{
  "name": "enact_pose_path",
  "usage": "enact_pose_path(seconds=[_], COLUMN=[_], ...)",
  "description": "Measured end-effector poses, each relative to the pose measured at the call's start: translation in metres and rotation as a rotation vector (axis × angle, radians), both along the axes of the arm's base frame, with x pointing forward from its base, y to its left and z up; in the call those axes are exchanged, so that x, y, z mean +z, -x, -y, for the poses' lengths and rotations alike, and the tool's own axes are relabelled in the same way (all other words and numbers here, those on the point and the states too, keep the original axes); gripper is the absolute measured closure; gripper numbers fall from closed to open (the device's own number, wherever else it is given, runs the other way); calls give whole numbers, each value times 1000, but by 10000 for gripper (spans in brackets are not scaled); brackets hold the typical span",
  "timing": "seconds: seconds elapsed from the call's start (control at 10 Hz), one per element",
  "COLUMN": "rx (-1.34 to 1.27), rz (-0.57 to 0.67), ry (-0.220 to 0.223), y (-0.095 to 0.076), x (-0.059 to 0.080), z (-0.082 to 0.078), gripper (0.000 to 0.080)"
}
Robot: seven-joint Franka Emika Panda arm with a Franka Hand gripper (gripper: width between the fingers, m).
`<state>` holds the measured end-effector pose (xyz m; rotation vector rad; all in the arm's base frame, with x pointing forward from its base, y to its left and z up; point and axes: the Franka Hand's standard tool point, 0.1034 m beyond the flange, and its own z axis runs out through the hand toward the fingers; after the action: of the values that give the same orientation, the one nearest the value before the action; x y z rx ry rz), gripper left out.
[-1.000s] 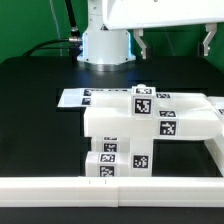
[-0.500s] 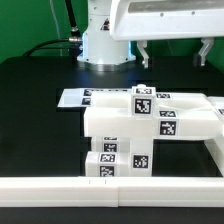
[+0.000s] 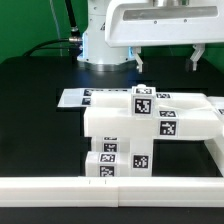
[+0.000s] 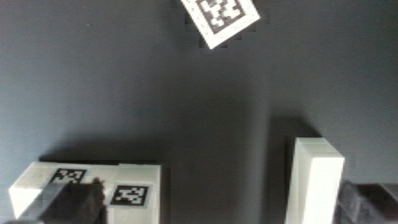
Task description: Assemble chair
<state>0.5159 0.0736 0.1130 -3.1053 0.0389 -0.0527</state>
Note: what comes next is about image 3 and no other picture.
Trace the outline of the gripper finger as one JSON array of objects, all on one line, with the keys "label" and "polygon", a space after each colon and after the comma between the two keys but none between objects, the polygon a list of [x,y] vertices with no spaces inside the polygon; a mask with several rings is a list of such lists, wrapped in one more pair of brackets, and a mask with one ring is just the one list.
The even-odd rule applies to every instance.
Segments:
[{"label": "gripper finger", "polygon": [[141,53],[141,48],[140,47],[133,47],[132,48],[133,56],[137,62],[137,69],[139,72],[142,72],[143,70],[143,61],[139,54]]},{"label": "gripper finger", "polygon": [[201,56],[205,51],[204,44],[194,44],[193,45],[194,52],[190,58],[186,60],[186,70],[188,72],[195,72],[197,70],[197,64]]}]

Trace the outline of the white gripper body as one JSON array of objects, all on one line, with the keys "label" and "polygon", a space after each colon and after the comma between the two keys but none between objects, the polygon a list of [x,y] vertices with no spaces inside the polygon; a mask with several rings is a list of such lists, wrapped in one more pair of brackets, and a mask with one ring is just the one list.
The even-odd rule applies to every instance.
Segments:
[{"label": "white gripper body", "polygon": [[154,0],[112,0],[105,41],[110,47],[224,42],[224,0],[161,7]]}]

